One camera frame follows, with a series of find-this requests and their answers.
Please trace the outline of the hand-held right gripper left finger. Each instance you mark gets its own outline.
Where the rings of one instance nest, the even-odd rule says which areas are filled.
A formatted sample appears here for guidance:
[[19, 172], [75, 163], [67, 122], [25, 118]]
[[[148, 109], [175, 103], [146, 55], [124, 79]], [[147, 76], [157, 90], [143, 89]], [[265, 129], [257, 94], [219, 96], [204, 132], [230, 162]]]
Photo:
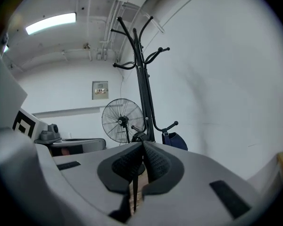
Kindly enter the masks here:
[[142, 223], [130, 210], [129, 183], [112, 170], [114, 161], [135, 156], [140, 143], [53, 158], [36, 144], [35, 180], [39, 223]]

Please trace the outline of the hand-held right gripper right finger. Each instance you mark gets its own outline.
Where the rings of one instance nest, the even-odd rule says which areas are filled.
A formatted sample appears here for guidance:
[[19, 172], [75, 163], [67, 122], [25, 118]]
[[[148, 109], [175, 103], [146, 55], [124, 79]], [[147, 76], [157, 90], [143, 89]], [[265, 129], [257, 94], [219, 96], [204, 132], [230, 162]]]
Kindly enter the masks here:
[[259, 201], [257, 191], [215, 160], [145, 142], [148, 184], [133, 226], [227, 226]]

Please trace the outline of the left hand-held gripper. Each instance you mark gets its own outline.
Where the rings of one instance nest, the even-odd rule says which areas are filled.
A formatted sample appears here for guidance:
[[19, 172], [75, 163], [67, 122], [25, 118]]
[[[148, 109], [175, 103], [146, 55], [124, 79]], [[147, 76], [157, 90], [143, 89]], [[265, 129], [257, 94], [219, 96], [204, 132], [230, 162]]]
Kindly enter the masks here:
[[61, 139], [56, 124], [47, 124], [22, 108], [19, 109], [12, 129], [27, 135], [35, 144], [49, 145], [52, 156], [65, 156], [96, 152], [106, 149], [102, 138]]

